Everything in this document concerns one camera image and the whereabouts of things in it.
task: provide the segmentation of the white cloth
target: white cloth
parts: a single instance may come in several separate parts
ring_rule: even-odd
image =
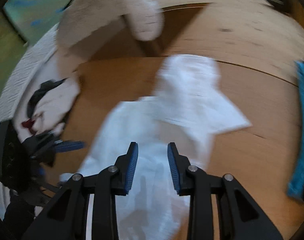
[[[65,114],[71,109],[76,96],[80,93],[75,77],[67,78],[61,85],[48,91],[37,103],[32,120],[32,130],[36,134],[54,129],[56,135],[62,132],[60,123]]]
[[[127,196],[116,197],[121,240],[171,239],[188,216],[189,197],[179,197],[173,188],[167,143],[174,141],[191,163],[206,169],[215,133],[251,125],[217,90],[219,72],[212,59],[169,57],[158,75],[155,97],[121,102],[112,110],[78,171],[84,176],[99,173],[125,154],[130,142],[138,143],[132,189]],[[162,133],[171,140],[161,141]],[[92,205],[91,199],[87,239],[91,239]]]
[[[161,11],[156,0],[74,0],[59,23],[57,40],[71,47],[121,15],[138,40],[153,40],[163,28]]]
[[[28,48],[22,56],[0,96],[0,122],[6,119],[16,119],[20,100],[27,93],[27,87],[35,73],[44,66],[56,51],[56,25],[53,26],[33,47]],[[10,203],[9,189],[0,182],[0,218],[3,219],[7,205]]]

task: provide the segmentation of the crumpled cloth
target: crumpled cloth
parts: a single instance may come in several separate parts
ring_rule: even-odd
[[[23,128],[27,128],[32,135],[35,135],[36,131],[32,130],[34,122],[35,121],[30,118],[27,121],[22,122],[21,125]]]
[[[46,82],[43,82],[40,85],[40,88],[35,91],[30,98],[27,106],[27,116],[28,118],[31,118],[34,112],[34,109],[37,105],[37,103],[41,100],[41,98],[44,97],[44,95],[49,92],[51,89],[56,88],[57,86],[61,85],[65,79],[59,80],[59,81],[53,81],[53,80],[48,80]]]
[[[34,124],[31,129],[36,131],[36,134],[53,129],[56,134],[60,134],[64,126],[62,119],[72,108],[79,93],[80,88],[74,76],[48,91],[34,109],[32,116]]]
[[[171,239],[188,217],[190,198],[179,197],[174,190],[167,160],[170,141],[161,140],[163,127],[159,122],[180,129],[179,136],[171,134],[171,140],[192,164],[203,169],[208,165],[213,133],[251,125],[218,91],[219,76],[212,59],[169,57],[158,73],[160,83],[154,97],[120,102],[107,116],[78,172],[84,176],[97,174],[126,154],[130,142],[138,143],[132,189],[127,196],[116,196],[119,239]],[[198,146],[196,150],[188,148],[194,145]],[[89,202],[87,239],[91,239],[92,205],[93,197]]]

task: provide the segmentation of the blue cloth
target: blue cloth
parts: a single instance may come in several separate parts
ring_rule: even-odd
[[[304,192],[304,63],[296,62],[298,66],[298,90],[302,109],[302,138],[300,152],[292,180],[288,184],[287,195],[302,199]]]

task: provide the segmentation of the dark red cloth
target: dark red cloth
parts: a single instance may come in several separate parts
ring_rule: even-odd
[[[27,128],[32,135],[35,135],[36,131],[32,129],[34,122],[35,121],[30,118],[29,120],[22,122],[21,125],[22,127]]]

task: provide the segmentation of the metal pivot screw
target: metal pivot screw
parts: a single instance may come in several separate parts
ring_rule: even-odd
[[[114,165],[112,165],[112,166],[108,167],[108,171],[110,171],[110,172],[116,172],[117,171],[117,167],[114,166]]]
[[[191,172],[196,172],[196,171],[197,171],[197,167],[196,167],[195,165],[190,165],[190,166],[188,167],[188,169],[189,169],[189,171],[191,171]]]
[[[81,174],[74,174],[73,176],[72,176],[72,179],[74,180],[74,181],[78,181],[78,180],[80,180],[81,179]]]
[[[227,181],[232,181],[234,179],[233,175],[232,174],[225,174],[224,175],[224,179],[226,179]]]
[[[58,145],[60,143],[63,143],[63,141],[62,140],[57,140],[57,141],[54,142],[55,145]]]

